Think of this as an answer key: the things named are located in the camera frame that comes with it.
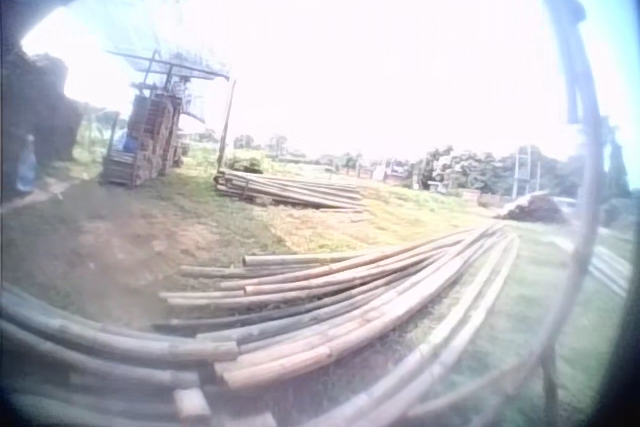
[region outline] grass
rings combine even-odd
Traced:
[[[68,175],[94,172],[99,169],[96,157],[90,152],[80,153],[74,165],[61,166],[60,172]],[[182,168],[135,190],[103,188],[95,182],[86,182],[65,194],[66,202],[54,199],[11,212],[3,226],[3,260],[8,265],[13,259],[13,263],[23,266],[25,272],[19,278],[25,285],[41,276],[38,282],[42,285],[37,293],[43,298],[51,295],[59,306],[101,319],[97,310],[99,299],[87,299],[82,290],[96,290],[97,280],[94,274],[85,272],[86,267],[76,264],[84,265],[89,259],[98,262],[111,256],[110,263],[105,260],[109,267],[105,276],[116,275],[112,271],[120,264],[127,268],[117,271],[122,278],[118,278],[109,291],[112,297],[100,305],[116,310],[118,315],[113,314],[113,318],[124,318],[127,309],[133,310],[131,302],[140,304],[145,296],[134,290],[131,302],[121,301],[118,297],[121,284],[134,285],[137,289],[141,284],[135,282],[143,274],[161,279],[145,284],[145,292],[151,298],[161,289],[208,285],[206,281],[173,275],[180,264],[225,266],[237,263],[248,253],[331,252],[398,244],[480,225],[489,217],[488,211],[471,207],[458,198],[356,178],[349,178],[349,182],[358,183],[364,194],[367,206],[364,220],[349,214],[245,203],[215,192],[212,178],[216,157],[214,146],[192,143]],[[319,166],[282,164],[267,158],[263,162],[268,173],[329,176]],[[106,229],[100,242],[77,247],[77,239],[86,236],[89,227],[95,230],[96,222],[100,229]],[[550,301],[558,292],[566,274],[566,257],[558,247],[545,242],[545,238],[550,233],[564,235],[566,232],[561,228],[518,223],[508,223],[507,228],[519,234],[521,250],[505,289],[460,362],[451,375],[433,389],[432,395],[477,378],[522,354],[535,339]],[[131,239],[143,234],[144,240]],[[619,239],[599,241],[629,258],[630,246],[620,244]],[[116,242],[117,255],[109,242]],[[157,242],[168,247],[156,252],[150,245]],[[268,408],[282,425],[297,425],[345,401],[375,382],[423,342],[473,281],[478,268],[474,266],[409,322],[366,348],[311,375],[274,386],[238,409]],[[17,277],[15,270],[9,272],[8,277],[12,276]],[[98,285],[108,290],[109,279],[101,277]],[[56,291],[55,296],[49,294],[50,291]],[[82,302],[85,310],[74,307]],[[601,284],[587,279],[558,344],[563,425],[579,422],[587,415],[606,369],[622,307],[619,299]],[[139,306],[140,315],[146,308],[146,305]],[[130,325],[143,324],[144,320]],[[489,397],[487,393],[470,405],[448,413],[446,418],[437,419],[438,425],[464,423]],[[513,426],[542,425],[542,411],[540,379],[534,378],[509,406],[503,421]]]

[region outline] dirt path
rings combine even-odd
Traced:
[[[218,236],[154,193],[83,181],[4,213],[3,281],[95,320],[164,318],[157,291],[180,264],[214,261]]]

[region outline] cut bamboo end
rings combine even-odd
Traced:
[[[238,370],[223,374],[225,383],[232,389],[243,389],[268,384],[277,374],[279,380],[288,379],[322,366],[332,357],[331,349],[319,347],[309,352],[287,358],[287,367],[281,365],[262,365],[257,368]]]
[[[199,388],[176,389],[173,391],[173,400],[182,422],[193,425],[211,418],[211,409]]]

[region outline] wooden structure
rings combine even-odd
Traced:
[[[183,78],[213,80],[226,74],[161,60],[154,51],[150,58],[111,52],[129,61],[148,62],[141,83],[132,84],[139,94],[133,102],[133,110],[127,124],[126,142],[123,149],[114,148],[114,135],[118,122],[115,118],[107,153],[103,159],[102,180],[104,182],[135,187],[159,175],[166,175],[169,168],[181,165],[178,124],[180,115],[191,115],[188,105],[180,95],[171,90],[172,75]],[[148,84],[149,75],[164,75],[164,85]]]

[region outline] bamboo pole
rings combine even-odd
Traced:
[[[481,392],[494,389],[496,386],[503,387],[504,384],[509,382],[510,377],[512,377],[514,373],[521,368],[522,361],[519,360],[517,362],[511,362],[506,367],[493,370],[489,372],[489,374],[480,377],[473,382],[464,384],[453,392],[441,395],[435,399],[427,400],[422,404],[412,407],[407,412],[406,418],[410,420],[416,418],[426,420],[428,417],[448,412],[451,409],[458,407],[463,402],[467,402],[472,397],[477,396]]]
[[[490,246],[491,241],[488,241],[487,243],[485,243],[485,247]],[[423,270],[424,267],[426,267],[427,265],[429,265],[432,260],[436,260],[436,262],[442,264],[442,259],[430,259],[427,260],[425,262],[423,262],[422,264],[419,264],[417,266],[415,266],[412,271],[411,274],[414,275],[415,273],[419,273],[421,270]],[[321,324],[318,325],[314,325],[314,326],[310,326],[310,327],[305,327],[303,330],[298,330],[297,332],[293,332],[293,333],[289,333],[289,334],[283,334],[277,337],[272,337],[269,339],[264,339],[264,340],[260,340],[260,341],[256,341],[256,342],[251,342],[249,344],[243,344],[240,347],[240,352],[241,352],[241,358],[239,357],[239,361],[238,362],[242,362],[243,359],[246,359],[246,356],[244,354],[248,354],[251,352],[256,352],[256,351],[262,351],[264,352],[265,347],[272,347],[272,346],[278,346],[279,344],[283,343],[283,342],[289,342],[289,341],[296,341],[296,342],[302,342],[304,339],[307,339],[309,337],[312,337],[314,335],[320,335],[320,334],[324,334],[326,333],[328,330],[334,328],[334,327],[341,327],[343,326],[343,324],[347,323],[347,321],[355,321],[357,319],[359,319],[361,316],[365,315],[368,311],[375,309],[375,308],[381,308],[383,307],[385,304],[393,301],[394,299],[400,297],[401,295],[403,295],[407,290],[415,287],[415,285],[421,281],[423,281],[425,279],[425,277],[428,277],[429,275],[432,275],[433,272],[436,271],[435,268],[432,268],[428,273],[426,274],[422,274],[422,277],[420,279],[416,279],[416,278],[409,278],[409,280],[406,280],[404,283],[399,283],[397,285],[392,286],[389,289],[386,289],[384,292],[381,292],[380,295],[375,298],[373,301],[371,301],[371,303],[366,304],[365,306],[357,309],[356,311],[350,312],[340,318],[335,318],[335,319],[330,319],[327,321],[322,322]],[[220,370],[222,372],[222,370],[225,368],[225,366],[233,366],[235,365],[236,362],[229,362],[229,363],[218,363],[217,366],[220,367]]]
[[[366,281],[368,279],[379,277],[381,275],[395,273],[399,270],[410,267],[411,265],[415,265],[424,260],[432,258],[434,255],[437,255],[439,253],[441,253],[441,250],[438,249],[438,246],[434,247],[428,245],[426,247],[413,250],[398,257],[394,257],[392,259],[393,262],[383,261],[379,264],[364,265],[347,272],[339,272],[337,274],[326,275],[324,277],[319,277],[316,279],[302,280],[299,282],[271,285],[250,285],[245,287],[244,291],[247,293],[247,295],[265,295],[276,294],[280,292],[314,289],[320,287],[340,286],[345,281]]]
[[[396,275],[400,276],[402,274],[402,276],[406,276],[407,272],[409,271],[400,272]],[[233,317],[214,318],[214,319],[173,319],[167,323],[155,324],[155,325],[158,326],[159,328],[169,329],[169,330],[171,329],[190,330],[193,328],[215,329],[215,328],[223,328],[223,327],[257,324],[260,322],[267,322],[267,321],[282,319],[282,318],[295,316],[299,314],[304,314],[307,312],[313,312],[314,310],[321,309],[323,307],[327,307],[327,306],[338,304],[343,301],[347,301],[353,297],[357,297],[358,295],[364,295],[366,292],[373,290],[378,285],[380,285],[380,284],[377,284],[377,282],[382,282],[385,279],[389,279],[389,277],[380,279],[379,281],[371,282],[361,287],[357,287],[353,290],[348,290],[338,295],[333,295],[331,297],[326,297],[324,299],[316,300],[314,302],[295,305],[292,307],[285,307],[283,309],[258,312],[254,314],[238,315]]]
[[[262,277],[270,277],[272,275],[288,274],[291,272],[300,272],[307,268],[287,268],[287,267],[272,267],[269,270],[259,269],[225,269],[216,267],[200,267],[193,265],[181,265],[180,275],[184,277],[198,277],[207,279],[228,279],[228,280],[240,280],[240,279],[255,279]]]
[[[287,282],[295,282],[298,280],[308,280],[316,277],[322,277],[324,275],[335,274],[338,272],[344,272],[349,269],[361,267],[363,265],[373,265],[376,262],[380,262],[391,257],[402,255],[418,247],[422,247],[427,244],[431,244],[446,238],[450,238],[456,235],[470,232],[472,229],[462,229],[452,234],[445,235],[440,238],[422,239],[403,246],[390,248],[383,252],[372,253],[367,255],[361,255],[352,259],[344,260],[341,262],[335,262],[333,264],[308,269],[302,272],[291,272],[288,274],[274,275],[265,279],[249,279],[247,281],[240,282],[222,282],[220,288],[235,290],[238,288],[244,289],[249,285],[267,285],[267,284],[282,284]]]
[[[295,330],[301,327],[314,325],[319,322],[350,312],[361,305],[365,305],[370,300],[382,295],[389,288],[395,286],[396,283],[403,280],[404,277],[417,272],[417,270],[420,268],[422,267],[418,266],[417,269],[416,267],[414,267],[413,269],[410,269],[408,271],[398,272],[391,276],[383,277],[382,279],[367,284],[366,286],[358,287],[354,290],[349,290],[345,292],[345,294],[347,295],[344,295],[344,298],[348,300],[344,300],[339,303],[336,302],[335,304],[314,310],[310,313],[303,313],[301,315],[290,316],[284,319],[272,320],[270,322],[264,322],[262,324],[254,326],[239,327],[213,333],[200,334],[197,336],[197,338],[206,340],[222,335],[230,339],[234,339],[238,343],[256,342],[264,338],[287,333],[289,330]]]
[[[431,361],[438,348],[444,344],[456,328],[464,321],[481,290],[487,284],[491,273],[500,260],[510,239],[506,239],[493,249],[473,283],[464,292],[458,304],[449,312],[447,317],[436,327],[428,339],[418,346],[389,374],[376,382],[371,388],[357,394],[347,402],[328,413],[304,424],[304,427],[321,427],[332,425],[335,427],[350,425],[374,410],[381,403],[387,401],[402,386],[406,385],[416,373]]]
[[[425,261],[423,264],[415,266],[415,273],[423,270],[424,267],[426,267],[427,264],[431,262],[432,259]],[[263,340],[254,340],[253,342],[249,342],[246,344],[243,343],[240,348],[241,355],[243,356],[243,359],[246,360],[245,354],[249,354],[251,352],[260,351],[262,353],[265,353],[268,348],[281,348],[284,344],[287,344],[291,348],[291,342],[296,342],[296,345],[299,346],[306,339],[322,336],[324,334],[327,334],[329,331],[335,333],[335,329],[341,329],[345,331],[350,330],[352,327],[354,327],[354,323],[362,320],[364,316],[369,315],[370,311],[376,308],[381,308],[383,305],[393,301],[394,299],[402,295],[403,292],[406,292],[408,289],[410,289],[410,276],[407,277],[409,277],[409,279],[401,279],[400,281],[388,285],[388,287],[381,291],[379,295],[377,297],[374,297],[369,303],[365,303],[361,307],[354,309],[351,312],[348,312],[340,317],[328,319],[320,322],[319,324],[304,326],[303,328],[294,332],[280,334]],[[224,369],[226,365],[234,366],[237,365],[237,363],[219,362],[216,364],[216,371],[222,372],[222,369]]]
[[[134,338],[134,339],[158,340],[158,341],[165,341],[165,342],[192,342],[193,341],[193,339],[186,339],[184,337],[162,335],[154,332],[140,332],[137,330],[127,329],[125,327],[118,327],[115,325],[106,325],[106,324],[101,324],[99,322],[94,322],[92,320],[88,320],[78,315],[74,315],[67,311],[53,307],[25,293],[24,291],[18,289],[17,287],[14,287],[4,282],[2,284],[2,297],[6,298],[6,297],[10,297],[11,295],[25,302],[26,306],[32,310],[42,312],[44,315],[47,315],[50,317],[58,317],[64,320],[68,320],[70,322],[75,322],[79,325],[82,325],[84,327],[87,327],[89,329],[96,330],[99,332],[104,332],[107,334],[113,334],[113,335],[118,335],[122,337]]]
[[[197,387],[200,384],[198,374],[194,371],[159,370],[96,359],[37,337],[6,320],[0,320],[0,327],[4,335],[3,340],[19,344],[44,358],[61,362],[81,371],[122,381],[167,387],[188,388]]]
[[[227,188],[233,188],[233,181],[231,182],[231,186],[228,184],[226,186]],[[246,186],[245,185],[242,185],[241,187],[235,186],[235,188],[240,191],[244,191],[246,189],[246,192],[254,192],[254,193],[259,193],[266,196],[271,196],[271,194],[275,194],[285,200],[292,199],[294,201],[303,202],[305,204],[318,206],[318,207],[337,207],[339,209],[344,209],[344,208],[350,209],[350,208],[353,208],[354,206],[357,207],[356,204],[352,204],[342,200],[332,200],[329,198],[319,197],[319,196],[311,195],[307,193],[301,194],[301,193],[291,192],[290,189],[285,190],[281,188],[275,188],[268,185],[264,185],[263,183],[258,181],[252,181],[252,183]]]
[[[429,282],[419,281],[417,286],[414,286],[408,295],[399,297],[396,301],[390,303],[386,309],[383,309],[382,312],[380,312],[380,309],[370,310],[363,319],[336,328],[333,335],[327,333],[324,335],[322,345],[317,345],[320,339],[316,337],[306,339],[297,345],[294,343],[292,344],[293,346],[290,345],[286,349],[284,346],[280,347],[278,349],[280,353],[289,355],[288,357],[283,358],[281,355],[276,354],[276,349],[273,348],[269,351],[269,355],[275,358],[273,361],[243,368],[243,360],[240,360],[237,363],[240,367],[234,370],[227,370],[229,364],[225,364],[224,370],[226,371],[222,373],[224,381],[231,389],[256,387],[258,385],[283,380],[302,372],[314,370],[361,348],[406,320],[427,302],[432,300],[444,287],[449,285],[449,283],[456,278],[457,274],[461,272],[463,267],[466,266],[466,261],[470,257],[469,255],[458,255],[459,253],[460,252],[456,252],[450,257],[445,256],[443,258],[446,259],[450,265],[447,265],[445,269],[436,271],[433,276],[435,278],[429,278]],[[331,352],[329,357],[320,357],[319,359],[313,357],[313,352],[325,348],[328,348]],[[257,362],[261,357],[266,357],[264,352],[262,352],[262,355],[253,356],[252,362]],[[292,364],[297,365],[298,368],[291,369],[289,366]]]
[[[319,252],[316,254],[285,254],[285,255],[245,255],[242,257],[242,265],[245,267],[280,267],[286,265],[307,265],[307,264],[330,264],[343,260],[353,259],[362,255],[372,254],[376,251],[385,250],[368,249],[355,250],[350,252]]]
[[[131,359],[192,362],[230,360],[238,356],[238,346],[235,342],[192,340],[187,343],[120,337],[88,329],[64,319],[40,315],[35,311],[30,312],[24,309],[23,303],[16,302],[15,299],[6,295],[2,298],[2,313],[12,323],[53,337],[57,342],[72,342],[91,347],[100,353],[116,354]]]
[[[343,208],[362,208],[362,199],[351,199],[345,198],[340,195],[318,193],[312,190],[308,190],[306,187],[296,188],[293,186],[279,185],[262,180],[239,180],[230,176],[225,176],[225,185],[233,189],[239,189],[241,188],[240,186],[242,186],[242,188],[246,189],[247,191],[254,190],[259,192],[260,189],[264,189],[264,192],[270,191],[282,197],[292,197],[297,200],[304,200],[306,202],[318,202],[320,204],[326,203],[328,206],[331,206],[334,203],[338,203],[344,206]]]
[[[114,399],[111,396],[72,392],[69,389],[62,389],[47,383],[27,382],[24,380],[8,381],[4,379],[2,386],[10,396],[12,393],[35,395],[111,416],[146,418],[175,418],[176,416],[173,405],[155,400],[134,398],[135,400],[128,399],[123,401]]]
[[[471,427],[486,427],[495,421],[504,404],[522,388],[546,349],[555,342],[589,272],[593,246],[598,235],[598,201],[601,198],[603,178],[602,129],[593,73],[578,29],[578,24],[584,20],[584,17],[576,16],[576,4],[581,7],[577,0],[544,1],[555,28],[567,74],[569,112],[577,116],[576,91],[580,95],[582,104],[582,123],[587,139],[587,149],[580,195],[580,229],[571,254],[571,267],[557,301],[541,328],[538,341],[524,358],[524,365],[515,377],[512,388],[491,402],[485,411],[474,419],[470,424]]]
[[[345,201],[355,201],[359,202],[362,200],[362,194],[358,191],[340,191],[332,188],[324,187],[324,186],[312,186],[312,185],[303,185],[299,182],[281,182],[273,179],[265,179],[262,176],[246,176],[240,174],[239,172],[226,172],[224,174],[224,178],[232,179],[232,180],[242,180],[248,182],[258,182],[264,186],[271,186],[275,189],[282,189],[288,192],[293,193],[301,193],[301,194],[312,194],[317,197],[326,197],[326,198],[334,198],[334,199],[343,199]]]
[[[486,319],[487,314],[502,291],[504,282],[507,275],[509,275],[518,253],[519,241],[517,240],[517,237],[512,237],[512,239],[515,239],[514,246],[512,247],[511,252],[509,252],[509,255],[503,263],[498,275],[491,283],[486,294],[482,297],[482,300],[480,300],[480,303],[474,309],[473,314],[467,319],[467,322],[458,331],[449,345],[442,351],[428,369],[419,373],[411,382],[405,384],[402,390],[396,393],[387,402],[379,404],[365,417],[358,419],[358,421],[355,422],[354,427],[382,427],[393,424],[398,419],[402,418],[409,408],[415,405],[428,389],[435,385],[437,381],[442,379],[451,370]]]
[[[353,192],[358,192],[358,188],[355,184],[351,184],[348,182],[327,182],[323,180],[311,180],[307,178],[295,178],[295,177],[280,177],[277,175],[268,175],[268,174],[252,174],[250,172],[237,172],[228,169],[223,169],[222,173],[224,175],[232,174],[232,175],[242,175],[248,178],[258,178],[258,179],[268,179],[274,180],[278,182],[289,182],[297,185],[310,185],[310,186],[324,186],[327,188],[332,188],[336,190],[349,190]]]
[[[542,368],[542,390],[544,392],[544,413],[546,425],[558,427],[560,425],[560,410],[558,406],[558,371],[556,369],[556,352],[554,346],[549,346],[547,353],[540,363]]]
[[[180,427],[178,422],[113,417],[35,395],[16,394],[11,396],[11,403],[23,415],[27,416],[30,422],[36,424],[91,427]]]
[[[176,389],[173,391],[173,399],[178,418],[182,422],[202,422],[211,418],[211,409],[199,388]]]
[[[238,297],[229,298],[174,298],[170,297],[167,300],[169,305],[174,307],[219,307],[219,308],[246,308],[256,306],[267,306],[283,302],[294,302],[298,300],[305,300],[313,297],[320,297],[322,295],[331,294],[334,292],[340,292],[352,287],[356,287],[364,283],[365,280],[355,279],[349,282],[344,282],[338,286],[322,287],[307,290],[296,290],[293,292],[281,292],[277,294],[264,294],[264,295],[244,295]]]

